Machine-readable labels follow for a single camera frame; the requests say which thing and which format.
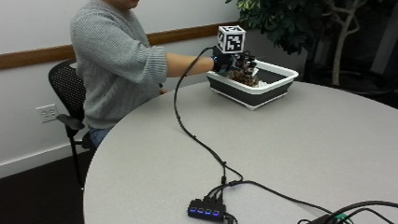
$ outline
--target gray sweater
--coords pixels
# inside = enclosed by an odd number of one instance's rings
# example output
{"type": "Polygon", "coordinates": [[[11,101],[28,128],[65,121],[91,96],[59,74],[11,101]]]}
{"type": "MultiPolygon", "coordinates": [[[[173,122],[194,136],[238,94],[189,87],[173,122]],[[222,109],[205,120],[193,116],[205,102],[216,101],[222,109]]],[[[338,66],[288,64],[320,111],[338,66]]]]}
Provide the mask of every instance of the gray sweater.
{"type": "Polygon", "coordinates": [[[85,122],[111,128],[141,104],[160,95],[166,79],[162,47],[150,47],[132,11],[123,14],[91,0],[71,23],[77,76],[85,83],[85,122]]]}

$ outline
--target wooden chair rail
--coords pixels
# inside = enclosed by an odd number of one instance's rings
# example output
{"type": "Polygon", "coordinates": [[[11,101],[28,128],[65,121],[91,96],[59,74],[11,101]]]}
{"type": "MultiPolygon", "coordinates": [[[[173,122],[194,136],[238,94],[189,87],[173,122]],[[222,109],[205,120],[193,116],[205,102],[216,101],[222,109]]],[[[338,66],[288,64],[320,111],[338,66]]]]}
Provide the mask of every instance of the wooden chair rail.
{"type": "MultiPolygon", "coordinates": [[[[181,40],[189,40],[218,33],[220,26],[237,25],[237,22],[225,22],[198,27],[164,31],[148,35],[150,45],[160,45],[181,40]]],[[[57,46],[45,49],[33,49],[0,54],[0,69],[48,63],[75,58],[75,51],[71,45],[57,46]]]]}

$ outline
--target hand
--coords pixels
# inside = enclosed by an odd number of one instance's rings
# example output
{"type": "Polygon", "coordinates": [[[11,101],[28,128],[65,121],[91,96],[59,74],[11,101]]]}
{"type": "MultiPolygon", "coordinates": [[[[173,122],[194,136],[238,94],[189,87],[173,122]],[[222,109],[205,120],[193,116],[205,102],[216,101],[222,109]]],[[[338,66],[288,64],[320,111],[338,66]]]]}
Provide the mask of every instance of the hand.
{"type": "Polygon", "coordinates": [[[230,70],[234,63],[233,55],[224,54],[217,46],[213,47],[213,61],[214,67],[213,71],[217,73],[225,73],[230,70]]]}
{"type": "Polygon", "coordinates": [[[164,95],[165,93],[168,93],[168,90],[160,88],[160,95],[164,95]]]}

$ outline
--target white cube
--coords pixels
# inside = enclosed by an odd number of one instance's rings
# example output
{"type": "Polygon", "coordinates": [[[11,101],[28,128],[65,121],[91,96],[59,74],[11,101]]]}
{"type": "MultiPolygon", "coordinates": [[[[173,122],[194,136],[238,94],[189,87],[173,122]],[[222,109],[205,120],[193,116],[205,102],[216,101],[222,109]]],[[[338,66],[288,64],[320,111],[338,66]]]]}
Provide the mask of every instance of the white cube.
{"type": "Polygon", "coordinates": [[[222,53],[241,53],[244,51],[246,31],[240,26],[218,27],[218,48],[222,53]]]}

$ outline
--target white round table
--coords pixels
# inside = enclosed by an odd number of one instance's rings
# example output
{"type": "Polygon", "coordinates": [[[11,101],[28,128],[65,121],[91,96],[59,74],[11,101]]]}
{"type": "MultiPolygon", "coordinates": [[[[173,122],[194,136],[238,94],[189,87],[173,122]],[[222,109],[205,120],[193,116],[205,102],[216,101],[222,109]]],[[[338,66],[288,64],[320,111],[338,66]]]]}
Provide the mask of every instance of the white round table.
{"type": "MultiPolygon", "coordinates": [[[[182,131],[173,96],[136,109],[103,141],[85,181],[85,224],[209,223],[186,208],[220,184],[222,169],[182,131]]],[[[397,109],[301,82],[254,111],[208,82],[180,89],[177,106],[185,128],[246,180],[331,211],[369,200],[398,203],[397,109]]],[[[296,224],[325,214],[253,185],[228,188],[224,203],[240,224],[296,224]]],[[[398,209],[373,208],[398,222],[398,209]]],[[[353,221],[383,223],[366,212],[353,221]]]]}

